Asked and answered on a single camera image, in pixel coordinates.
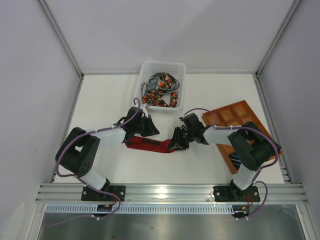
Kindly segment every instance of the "white plastic basket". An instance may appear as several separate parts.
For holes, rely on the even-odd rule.
[[[180,86],[177,89],[178,99],[177,99],[176,107],[150,106],[149,109],[164,111],[166,113],[174,113],[183,108],[184,99],[185,99],[186,65],[182,62],[157,61],[157,60],[145,61],[141,67],[137,88],[136,88],[136,97],[139,98],[141,101],[142,100],[141,84],[143,82],[147,83],[149,78],[153,74],[162,73],[162,72],[172,75],[180,83]],[[162,96],[161,99],[163,99],[167,104],[169,104],[170,97],[171,95],[167,94]]]

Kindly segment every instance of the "wooden box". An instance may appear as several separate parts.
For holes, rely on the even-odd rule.
[[[220,127],[226,126],[237,126],[243,125],[245,122],[251,121],[253,122],[260,130],[263,132],[264,135],[270,137],[270,134],[266,130],[266,128],[262,125],[260,120],[257,118],[255,113],[252,111],[248,103],[243,100],[239,101],[224,107],[220,107],[218,109],[212,110],[217,116],[216,125]],[[202,119],[206,125],[210,125],[214,123],[214,116],[206,112],[202,115]],[[235,150],[231,145],[224,145],[224,144],[217,144],[226,164],[228,165],[232,174],[236,174],[238,170],[235,168],[234,164],[232,163],[229,155],[234,154]]]

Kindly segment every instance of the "gray floor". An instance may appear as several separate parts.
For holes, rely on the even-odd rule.
[[[47,213],[47,226],[75,214]],[[38,240],[304,240],[294,205],[269,205],[249,220],[231,215],[116,214],[42,227]]]

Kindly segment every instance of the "white table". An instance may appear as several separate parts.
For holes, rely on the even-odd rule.
[[[87,75],[76,103],[70,129],[96,130],[110,127],[133,106],[138,75]],[[183,111],[170,114],[149,111],[160,135],[150,138],[171,139],[179,117],[192,108],[209,110],[246,100],[268,129],[253,76],[250,74],[187,74]],[[195,112],[202,120],[202,111]],[[231,174],[216,145],[195,142],[186,151],[164,154],[130,149],[125,144],[100,147],[94,166],[112,183],[123,184],[226,184]],[[61,172],[69,171],[60,167]],[[264,169],[258,180],[283,184],[279,164]],[[76,179],[55,178],[56,183]]]

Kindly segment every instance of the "red cloth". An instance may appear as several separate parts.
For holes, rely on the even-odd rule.
[[[134,136],[129,141],[125,143],[127,148],[139,149],[145,151],[151,151],[156,153],[169,154],[174,152],[174,149],[167,150],[167,147],[171,139],[165,141],[153,140],[145,137]]]

